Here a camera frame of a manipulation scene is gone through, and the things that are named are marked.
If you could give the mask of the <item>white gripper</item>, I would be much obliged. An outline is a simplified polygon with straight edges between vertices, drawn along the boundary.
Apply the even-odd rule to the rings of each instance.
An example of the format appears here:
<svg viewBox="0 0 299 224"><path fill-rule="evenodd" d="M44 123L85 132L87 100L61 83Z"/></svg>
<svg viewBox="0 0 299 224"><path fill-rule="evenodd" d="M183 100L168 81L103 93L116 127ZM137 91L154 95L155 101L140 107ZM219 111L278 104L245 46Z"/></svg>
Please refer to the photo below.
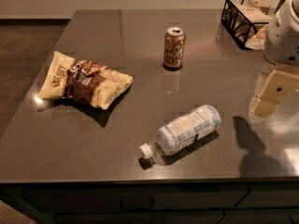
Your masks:
<svg viewBox="0 0 299 224"><path fill-rule="evenodd" d="M268 23L264 57L271 63L285 63L262 72L249 112L269 117L299 87L299 0L285 0Z"/></svg>

